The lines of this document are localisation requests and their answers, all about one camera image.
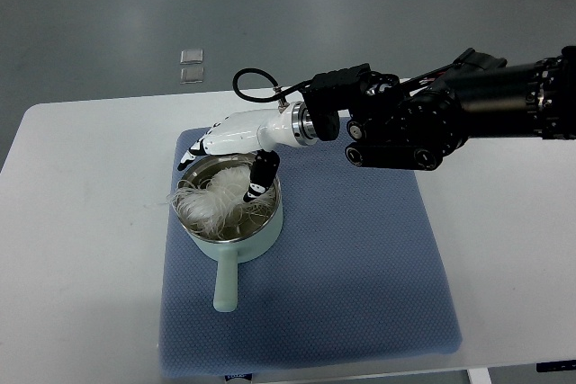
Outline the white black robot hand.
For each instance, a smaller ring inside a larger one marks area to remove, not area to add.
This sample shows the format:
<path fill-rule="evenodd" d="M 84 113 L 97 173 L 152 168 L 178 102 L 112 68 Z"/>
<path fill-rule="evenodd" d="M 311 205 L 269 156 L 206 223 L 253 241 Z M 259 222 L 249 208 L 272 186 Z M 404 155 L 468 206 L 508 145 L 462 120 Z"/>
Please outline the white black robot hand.
<path fill-rule="evenodd" d="M 275 148 L 307 147 L 318 138 L 305 103 L 284 103 L 278 108 L 237 112 L 215 123 L 183 154 L 177 169 L 185 170 L 199 156 L 255 155 L 243 201 L 263 195 L 274 182 L 280 158 Z"/>

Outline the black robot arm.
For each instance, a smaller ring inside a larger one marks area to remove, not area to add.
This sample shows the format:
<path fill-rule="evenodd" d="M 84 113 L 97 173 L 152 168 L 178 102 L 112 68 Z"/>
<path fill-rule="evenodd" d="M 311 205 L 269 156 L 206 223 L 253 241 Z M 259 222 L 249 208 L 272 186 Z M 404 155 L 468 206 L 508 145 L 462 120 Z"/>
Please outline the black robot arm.
<path fill-rule="evenodd" d="M 470 138 L 573 139 L 575 48 L 515 67 L 467 49 L 405 82 L 362 64 L 317 74 L 301 93 L 322 141 L 348 111 L 351 164 L 431 171 Z"/>

